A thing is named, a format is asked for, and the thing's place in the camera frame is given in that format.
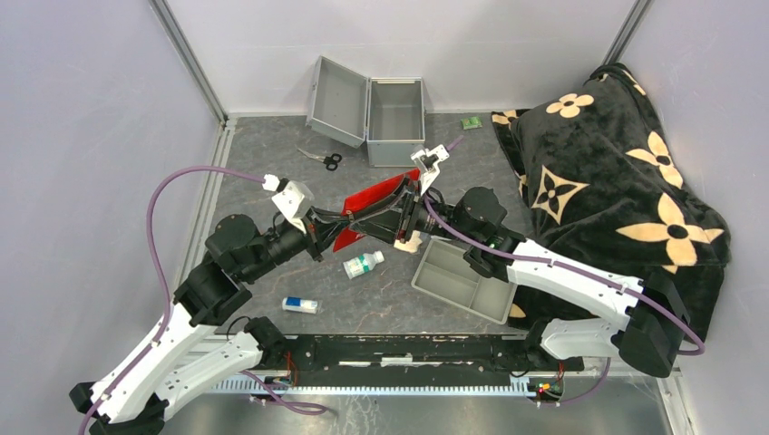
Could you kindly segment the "blue white small box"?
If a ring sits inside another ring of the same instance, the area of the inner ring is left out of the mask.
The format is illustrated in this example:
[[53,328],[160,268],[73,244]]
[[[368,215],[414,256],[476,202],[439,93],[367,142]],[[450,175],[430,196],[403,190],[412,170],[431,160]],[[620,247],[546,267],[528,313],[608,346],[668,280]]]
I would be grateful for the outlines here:
[[320,303],[316,300],[287,296],[281,301],[281,308],[287,312],[317,314],[320,309]]

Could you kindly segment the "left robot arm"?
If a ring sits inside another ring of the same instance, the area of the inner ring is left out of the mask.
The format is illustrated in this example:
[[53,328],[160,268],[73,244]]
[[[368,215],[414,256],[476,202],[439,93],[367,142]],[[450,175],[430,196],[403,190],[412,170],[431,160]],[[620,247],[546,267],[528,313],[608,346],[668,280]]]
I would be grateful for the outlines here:
[[286,338],[266,316],[250,319],[196,361],[179,361],[251,299],[248,285],[304,251],[320,256],[345,228],[344,218],[314,208],[298,225],[284,220],[266,231],[246,215],[223,218],[201,263],[166,294],[164,313],[145,338],[101,380],[71,390],[84,415],[80,433],[157,434],[177,411],[230,375],[278,367],[287,355]]

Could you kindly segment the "white green-label bottle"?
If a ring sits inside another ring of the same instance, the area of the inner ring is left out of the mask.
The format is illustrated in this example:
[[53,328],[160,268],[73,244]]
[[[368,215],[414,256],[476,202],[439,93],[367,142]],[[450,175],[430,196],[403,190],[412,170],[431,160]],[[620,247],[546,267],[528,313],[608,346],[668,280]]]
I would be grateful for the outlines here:
[[372,271],[377,265],[385,261],[384,255],[377,250],[371,254],[362,254],[343,263],[343,268],[349,279],[354,279]]

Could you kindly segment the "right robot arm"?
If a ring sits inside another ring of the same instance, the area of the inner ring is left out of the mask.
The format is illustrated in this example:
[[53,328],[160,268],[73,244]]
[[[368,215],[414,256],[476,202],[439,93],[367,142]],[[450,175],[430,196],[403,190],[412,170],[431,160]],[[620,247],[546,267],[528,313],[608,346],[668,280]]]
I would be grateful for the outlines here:
[[617,275],[558,255],[510,231],[507,211],[489,188],[467,191],[458,204],[431,201],[406,179],[387,193],[367,188],[346,198],[343,215],[356,234],[388,243],[413,232],[469,244],[463,259],[480,276],[529,287],[576,305],[589,319],[536,321],[523,346],[526,363],[546,370],[572,357],[619,358],[644,374],[666,378],[681,344],[694,333],[673,281]]

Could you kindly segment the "red first aid pouch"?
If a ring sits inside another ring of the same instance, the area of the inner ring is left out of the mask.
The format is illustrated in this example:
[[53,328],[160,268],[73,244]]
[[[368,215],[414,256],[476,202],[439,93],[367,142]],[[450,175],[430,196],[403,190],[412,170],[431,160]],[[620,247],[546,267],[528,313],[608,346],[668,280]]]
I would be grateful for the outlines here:
[[[347,197],[340,214],[348,222],[360,220],[366,213],[376,211],[396,199],[403,186],[414,184],[420,176],[419,169],[410,169],[402,174],[381,181]],[[351,246],[368,234],[363,230],[346,227],[336,237],[333,251]]]

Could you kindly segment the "grey metal case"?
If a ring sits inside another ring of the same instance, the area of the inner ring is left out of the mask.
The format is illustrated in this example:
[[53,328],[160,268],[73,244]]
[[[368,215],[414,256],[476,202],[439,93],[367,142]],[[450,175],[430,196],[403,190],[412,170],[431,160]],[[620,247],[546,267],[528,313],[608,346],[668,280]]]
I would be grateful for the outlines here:
[[373,168],[408,168],[425,144],[421,77],[368,77],[325,56],[315,64],[306,125],[354,149]]

